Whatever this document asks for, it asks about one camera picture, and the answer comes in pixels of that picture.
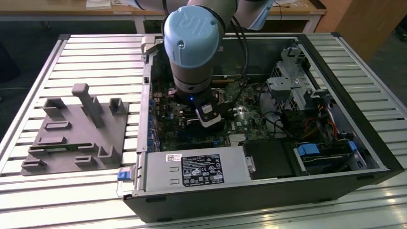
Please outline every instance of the floor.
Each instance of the floor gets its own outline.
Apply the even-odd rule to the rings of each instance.
[[[159,31],[159,25],[153,23],[147,27]],[[0,83],[0,140],[36,80],[59,35],[63,33],[135,32],[131,21],[52,22],[49,30],[44,29],[39,22],[0,22],[0,42],[3,42],[21,71],[16,79]],[[400,42],[395,36],[390,36],[368,65],[407,105],[407,42]]]

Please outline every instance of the gray plastic holder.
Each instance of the gray plastic holder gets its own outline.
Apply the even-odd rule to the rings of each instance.
[[[21,175],[41,175],[117,168],[121,164],[128,103],[112,98],[99,103],[89,86],[75,84],[72,94],[81,104],[47,99],[44,118]]]

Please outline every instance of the power supply label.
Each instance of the power supply label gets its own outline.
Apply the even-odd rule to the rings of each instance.
[[[224,183],[219,154],[181,157],[185,187]]]

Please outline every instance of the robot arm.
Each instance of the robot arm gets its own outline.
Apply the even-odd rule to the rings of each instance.
[[[140,9],[164,11],[164,1],[135,0]],[[164,24],[164,47],[169,58],[176,93],[193,104],[204,127],[221,120],[221,108],[209,89],[213,55],[235,15],[241,26],[263,27],[273,0],[171,0]]]

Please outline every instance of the barcode sticker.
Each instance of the barcode sticker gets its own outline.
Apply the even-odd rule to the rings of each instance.
[[[180,158],[183,157],[181,154],[167,154],[165,155],[165,161],[180,161]]]

